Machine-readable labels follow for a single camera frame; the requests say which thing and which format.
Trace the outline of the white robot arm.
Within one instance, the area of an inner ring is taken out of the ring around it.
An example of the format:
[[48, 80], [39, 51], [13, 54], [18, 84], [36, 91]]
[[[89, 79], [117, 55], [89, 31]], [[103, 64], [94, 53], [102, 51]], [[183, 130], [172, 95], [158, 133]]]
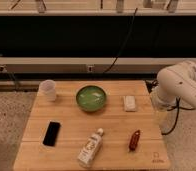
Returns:
[[177, 98], [196, 109], [196, 63], [183, 61], [161, 69], [157, 74], [158, 85], [152, 89], [150, 98], [155, 109], [155, 118], [162, 124], [168, 115], [167, 109]]

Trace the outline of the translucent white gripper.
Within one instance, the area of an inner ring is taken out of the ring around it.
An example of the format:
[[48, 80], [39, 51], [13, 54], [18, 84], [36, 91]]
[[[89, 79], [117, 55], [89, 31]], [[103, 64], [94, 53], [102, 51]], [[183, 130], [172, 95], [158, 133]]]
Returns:
[[168, 109], [171, 106], [171, 102], [167, 100], [165, 93], [159, 93], [157, 91], [152, 91], [150, 93], [150, 98], [155, 110], [156, 122], [161, 125], [168, 115]]

